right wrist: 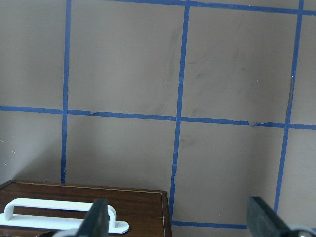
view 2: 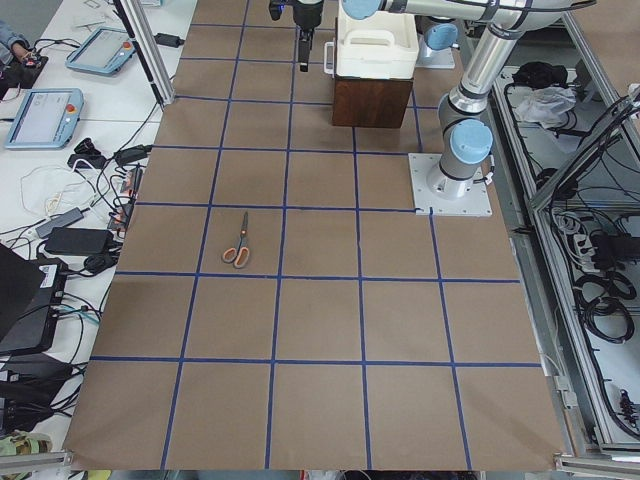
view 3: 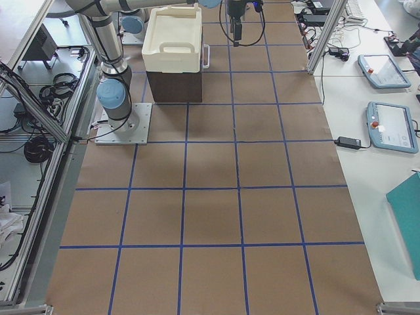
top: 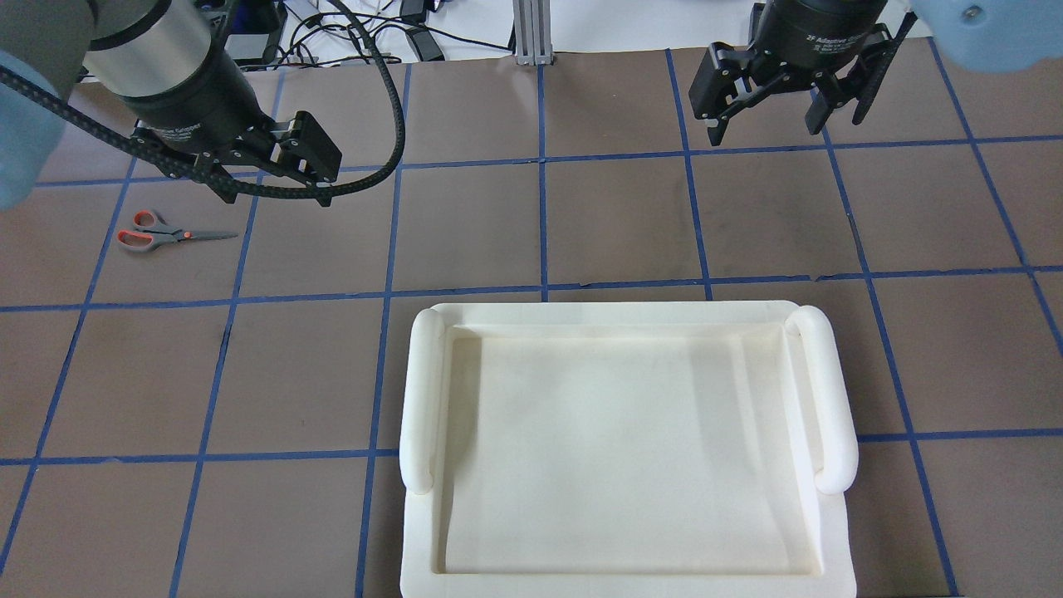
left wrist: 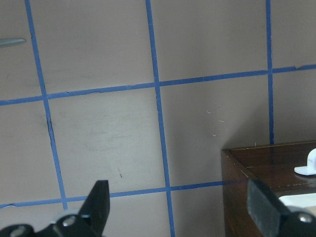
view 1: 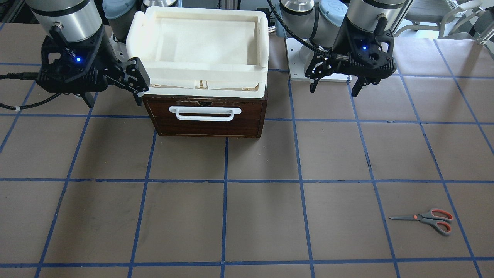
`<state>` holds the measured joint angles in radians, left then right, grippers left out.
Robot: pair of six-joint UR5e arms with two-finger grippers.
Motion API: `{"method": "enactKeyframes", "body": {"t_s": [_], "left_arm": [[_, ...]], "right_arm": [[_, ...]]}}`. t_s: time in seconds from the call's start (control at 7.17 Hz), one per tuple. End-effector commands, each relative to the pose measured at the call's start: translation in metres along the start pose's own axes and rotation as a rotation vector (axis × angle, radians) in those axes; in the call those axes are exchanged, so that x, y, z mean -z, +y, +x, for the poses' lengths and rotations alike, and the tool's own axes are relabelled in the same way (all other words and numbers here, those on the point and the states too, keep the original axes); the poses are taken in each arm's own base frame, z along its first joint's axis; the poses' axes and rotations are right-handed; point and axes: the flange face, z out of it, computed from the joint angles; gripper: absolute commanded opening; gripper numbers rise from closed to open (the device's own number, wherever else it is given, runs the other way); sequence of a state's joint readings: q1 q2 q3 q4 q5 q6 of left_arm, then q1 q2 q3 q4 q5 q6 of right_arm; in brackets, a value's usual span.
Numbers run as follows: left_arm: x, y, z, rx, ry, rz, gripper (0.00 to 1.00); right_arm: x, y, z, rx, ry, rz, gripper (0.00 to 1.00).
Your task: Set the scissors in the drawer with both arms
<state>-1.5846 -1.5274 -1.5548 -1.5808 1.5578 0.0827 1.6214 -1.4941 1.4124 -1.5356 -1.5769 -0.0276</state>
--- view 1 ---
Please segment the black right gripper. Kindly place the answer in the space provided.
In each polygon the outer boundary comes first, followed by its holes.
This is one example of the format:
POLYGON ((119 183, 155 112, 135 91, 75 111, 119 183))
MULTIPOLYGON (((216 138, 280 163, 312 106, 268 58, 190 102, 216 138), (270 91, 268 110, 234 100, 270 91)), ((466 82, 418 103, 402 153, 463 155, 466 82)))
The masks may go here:
POLYGON ((108 83, 131 92, 142 106, 150 77, 140 58, 118 63, 104 25, 87 39, 68 42, 61 25, 54 24, 42 44, 37 84, 49 93, 79 94, 93 108, 95 92, 106 90, 108 83))

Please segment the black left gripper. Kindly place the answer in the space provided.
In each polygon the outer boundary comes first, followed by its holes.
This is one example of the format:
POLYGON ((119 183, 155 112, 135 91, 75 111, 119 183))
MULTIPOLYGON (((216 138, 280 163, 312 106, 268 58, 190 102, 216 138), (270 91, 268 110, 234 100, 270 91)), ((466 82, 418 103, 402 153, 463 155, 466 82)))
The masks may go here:
POLYGON ((377 85, 396 71, 393 58, 394 36, 385 27, 388 20, 377 16, 376 27, 360 29, 348 16, 343 20, 332 52, 314 52, 304 76, 309 78, 310 93, 314 93, 323 77, 337 72, 356 76, 351 89, 357 97, 363 87, 377 85))

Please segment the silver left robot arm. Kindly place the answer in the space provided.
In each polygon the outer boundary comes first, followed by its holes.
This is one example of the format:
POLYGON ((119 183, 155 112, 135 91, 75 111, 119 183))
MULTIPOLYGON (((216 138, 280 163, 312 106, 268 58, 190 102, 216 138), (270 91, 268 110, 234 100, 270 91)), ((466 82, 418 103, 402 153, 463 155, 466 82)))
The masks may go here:
POLYGON ((356 97, 396 72, 392 26, 405 0, 268 1, 279 37, 291 37, 311 53, 304 76, 314 93, 323 77, 334 73, 357 77, 356 97))

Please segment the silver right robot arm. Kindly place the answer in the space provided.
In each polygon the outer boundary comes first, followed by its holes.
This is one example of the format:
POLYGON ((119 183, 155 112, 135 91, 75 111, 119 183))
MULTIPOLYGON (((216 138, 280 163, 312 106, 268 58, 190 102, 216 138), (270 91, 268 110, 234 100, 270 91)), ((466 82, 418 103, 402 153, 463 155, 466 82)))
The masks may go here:
POLYGON ((138 106, 150 77, 139 58, 117 58, 92 0, 27 0, 47 35, 42 43, 36 83, 52 96, 81 97, 89 108, 93 93, 109 85, 128 90, 138 106))

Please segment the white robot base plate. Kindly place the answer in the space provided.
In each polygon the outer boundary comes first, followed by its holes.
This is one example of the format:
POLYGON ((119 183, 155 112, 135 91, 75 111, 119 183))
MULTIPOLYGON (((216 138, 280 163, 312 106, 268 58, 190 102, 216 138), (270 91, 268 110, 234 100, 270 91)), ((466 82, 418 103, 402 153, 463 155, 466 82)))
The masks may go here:
POLYGON ((309 78, 305 77, 305 72, 313 58, 313 51, 294 38, 286 38, 285 43, 291 80, 308 81, 309 78))

